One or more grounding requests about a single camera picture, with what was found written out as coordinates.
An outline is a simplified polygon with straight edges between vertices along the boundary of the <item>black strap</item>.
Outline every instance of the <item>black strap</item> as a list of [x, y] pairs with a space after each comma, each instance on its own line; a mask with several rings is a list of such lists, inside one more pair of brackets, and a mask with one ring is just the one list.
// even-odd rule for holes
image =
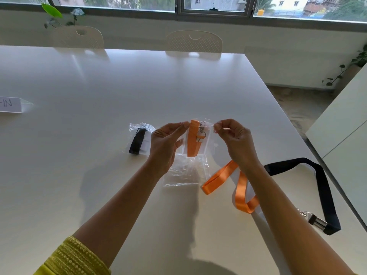
[[305, 163], [313, 167], [316, 172], [317, 188], [319, 189], [321, 206], [324, 212], [325, 221], [327, 222], [327, 226], [323, 232], [327, 235], [332, 235], [333, 233], [340, 231], [341, 227], [335, 211], [333, 196], [331, 195], [329, 182], [327, 181], [324, 169], [319, 164], [304, 157], [275, 162], [265, 165], [264, 167], [268, 174], [273, 176], [293, 169], [301, 163]]
[[138, 130], [135, 133], [135, 137], [132, 140], [132, 143], [130, 146], [130, 150], [129, 150], [130, 153], [139, 154], [141, 144], [143, 143], [143, 140], [144, 140], [145, 132], [146, 132], [146, 128], [138, 128]]

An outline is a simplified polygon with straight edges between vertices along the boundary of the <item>glass pane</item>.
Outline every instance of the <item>glass pane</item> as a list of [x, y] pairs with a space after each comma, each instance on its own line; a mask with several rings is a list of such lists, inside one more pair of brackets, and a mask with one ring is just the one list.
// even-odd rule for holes
[[247, 0], [185, 0], [185, 9], [243, 12]]
[[48, 3], [47, 0], [0, 0], [2, 3], [25, 3], [25, 4], [42, 4]]
[[175, 11], [175, 0], [59, 0], [62, 6]]
[[367, 0], [257, 0], [254, 17], [367, 22]]

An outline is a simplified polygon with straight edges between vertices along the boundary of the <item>hand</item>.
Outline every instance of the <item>hand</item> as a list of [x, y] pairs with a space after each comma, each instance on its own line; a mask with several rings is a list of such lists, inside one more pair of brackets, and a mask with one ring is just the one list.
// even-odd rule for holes
[[229, 156], [240, 167], [247, 169], [261, 165], [249, 129], [233, 119], [227, 119], [217, 122], [214, 132], [226, 143]]
[[148, 161], [155, 165], [161, 176], [167, 173], [172, 166], [176, 150], [183, 143], [183, 139], [178, 139], [189, 126], [189, 122], [166, 124], [152, 133]]

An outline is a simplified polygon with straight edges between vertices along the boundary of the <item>forearm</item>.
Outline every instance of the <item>forearm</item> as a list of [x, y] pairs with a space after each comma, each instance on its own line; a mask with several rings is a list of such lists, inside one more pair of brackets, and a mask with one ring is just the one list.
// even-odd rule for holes
[[73, 236], [110, 267], [160, 177], [147, 161]]
[[292, 274], [351, 275], [353, 272], [301, 216], [263, 166], [240, 166]]

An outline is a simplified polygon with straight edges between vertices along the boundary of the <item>left hand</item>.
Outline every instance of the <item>left hand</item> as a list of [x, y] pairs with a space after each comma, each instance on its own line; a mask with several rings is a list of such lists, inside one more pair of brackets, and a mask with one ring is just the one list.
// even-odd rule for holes
[[166, 124], [152, 133], [150, 155], [148, 161], [164, 175], [168, 172], [175, 160], [175, 153], [183, 139], [178, 140], [189, 128], [189, 122]]

